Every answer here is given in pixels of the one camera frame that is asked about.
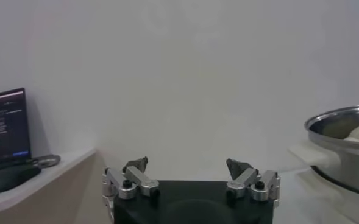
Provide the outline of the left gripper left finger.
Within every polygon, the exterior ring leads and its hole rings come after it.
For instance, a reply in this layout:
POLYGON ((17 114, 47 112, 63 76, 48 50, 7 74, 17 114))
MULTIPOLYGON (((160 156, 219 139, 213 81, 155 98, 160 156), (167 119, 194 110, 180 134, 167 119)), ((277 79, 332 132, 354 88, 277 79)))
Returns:
POLYGON ((149 198, 160 195, 157 180, 150 179, 144 173, 148 164, 147 156, 131 160, 121 170, 106 167, 102 174, 102 196, 113 201, 116 196, 121 200, 132 200, 137 192, 149 198))

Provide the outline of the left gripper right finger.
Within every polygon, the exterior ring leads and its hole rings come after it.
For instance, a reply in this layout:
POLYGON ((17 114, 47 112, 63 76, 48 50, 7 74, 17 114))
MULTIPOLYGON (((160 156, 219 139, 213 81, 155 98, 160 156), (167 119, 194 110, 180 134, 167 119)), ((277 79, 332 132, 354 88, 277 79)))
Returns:
POLYGON ((249 163, 234 159, 226 160, 232 178, 227 182, 226 195, 228 201, 234 202, 245 196, 263 203, 266 201, 280 202, 280 176, 273 170, 260 173, 249 163))

